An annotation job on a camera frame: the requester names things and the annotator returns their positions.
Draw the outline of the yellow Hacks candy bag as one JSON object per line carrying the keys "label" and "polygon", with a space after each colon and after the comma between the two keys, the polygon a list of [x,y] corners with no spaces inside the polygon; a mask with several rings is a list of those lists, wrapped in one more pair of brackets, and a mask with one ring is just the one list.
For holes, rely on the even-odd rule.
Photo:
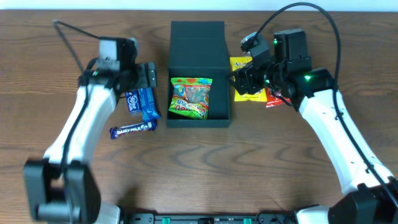
{"label": "yellow Hacks candy bag", "polygon": [[[235,71],[239,68],[244,67],[247,63],[252,61],[251,57],[230,57],[229,58],[230,65],[231,65],[231,71]],[[267,95],[266,95],[266,89],[263,88],[257,93],[250,95],[250,94],[243,94],[240,95],[238,91],[235,91],[234,94],[234,102],[242,102],[242,101],[254,101],[254,102],[267,102]]]}

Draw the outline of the red Hacks candy bag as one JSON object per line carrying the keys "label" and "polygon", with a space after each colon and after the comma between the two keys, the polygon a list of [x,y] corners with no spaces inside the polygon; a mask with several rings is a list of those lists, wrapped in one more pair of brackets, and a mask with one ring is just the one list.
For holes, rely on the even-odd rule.
{"label": "red Hacks candy bag", "polygon": [[267,88],[266,92],[267,92],[267,103],[266,103],[267,108],[283,104],[287,106],[292,106],[291,100],[288,98],[284,98],[280,90],[273,90]]}

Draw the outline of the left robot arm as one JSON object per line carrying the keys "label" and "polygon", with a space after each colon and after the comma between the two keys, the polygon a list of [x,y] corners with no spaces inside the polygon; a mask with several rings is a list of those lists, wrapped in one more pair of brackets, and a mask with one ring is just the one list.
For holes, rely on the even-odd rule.
{"label": "left robot arm", "polygon": [[101,199],[90,164],[103,127],[121,94],[155,87],[153,62],[136,63],[134,38],[99,38],[99,56],[78,79],[75,105],[60,135],[42,159],[24,168],[29,210],[35,221],[48,223],[120,223],[117,205]]}

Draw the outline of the Haribo gummy candy bag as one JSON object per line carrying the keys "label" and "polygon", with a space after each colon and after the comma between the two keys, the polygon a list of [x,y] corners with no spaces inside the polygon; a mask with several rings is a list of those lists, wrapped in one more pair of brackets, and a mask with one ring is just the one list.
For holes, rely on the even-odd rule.
{"label": "Haribo gummy candy bag", "polygon": [[208,119],[211,78],[174,77],[169,111],[190,119]]}

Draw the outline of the purple Dairy Milk bar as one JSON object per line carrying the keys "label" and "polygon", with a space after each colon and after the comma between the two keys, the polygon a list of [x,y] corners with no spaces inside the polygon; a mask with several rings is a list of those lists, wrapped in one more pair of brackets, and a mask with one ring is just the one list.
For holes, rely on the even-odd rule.
{"label": "purple Dairy Milk bar", "polygon": [[153,131],[156,128],[157,128],[157,123],[154,120],[151,120],[148,122],[131,124],[127,126],[113,127],[109,130],[109,133],[111,135],[111,139],[114,140],[124,134],[136,133],[140,131]]}

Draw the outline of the blue Eclipse mints box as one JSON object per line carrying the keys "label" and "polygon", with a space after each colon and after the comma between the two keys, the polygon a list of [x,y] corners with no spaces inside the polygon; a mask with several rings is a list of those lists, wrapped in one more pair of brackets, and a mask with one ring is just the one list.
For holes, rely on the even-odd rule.
{"label": "blue Eclipse mints box", "polygon": [[137,90],[125,93],[129,114],[134,115],[142,111],[140,97]]}

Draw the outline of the dark green gift box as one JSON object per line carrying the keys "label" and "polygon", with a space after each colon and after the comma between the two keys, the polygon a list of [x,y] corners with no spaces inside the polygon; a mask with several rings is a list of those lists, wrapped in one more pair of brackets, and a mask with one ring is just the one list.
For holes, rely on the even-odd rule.
{"label": "dark green gift box", "polygon": [[172,21],[168,80],[210,78],[207,119],[190,119],[167,113],[169,128],[227,128],[231,122],[229,103],[229,52],[223,21]]}

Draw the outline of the blue Oreo cookie pack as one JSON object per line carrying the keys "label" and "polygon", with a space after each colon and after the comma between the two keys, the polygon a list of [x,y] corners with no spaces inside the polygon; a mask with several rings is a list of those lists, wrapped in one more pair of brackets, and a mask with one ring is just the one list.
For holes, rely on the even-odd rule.
{"label": "blue Oreo cookie pack", "polygon": [[157,111],[154,92],[151,87],[138,89],[142,119],[144,122],[152,121],[160,118],[160,113]]}

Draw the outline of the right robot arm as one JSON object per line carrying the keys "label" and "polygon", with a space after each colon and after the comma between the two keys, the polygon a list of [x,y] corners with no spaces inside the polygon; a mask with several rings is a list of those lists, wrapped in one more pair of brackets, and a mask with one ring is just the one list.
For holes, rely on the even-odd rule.
{"label": "right robot arm", "polygon": [[251,61],[232,73],[241,95],[267,88],[311,126],[337,173],[343,198],[295,212],[297,223],[396,223],[397,180],[372,152],[346,109],[336,80],[313,68],[302,29],[274,34],[273,46],[252,33],[241,41]]}

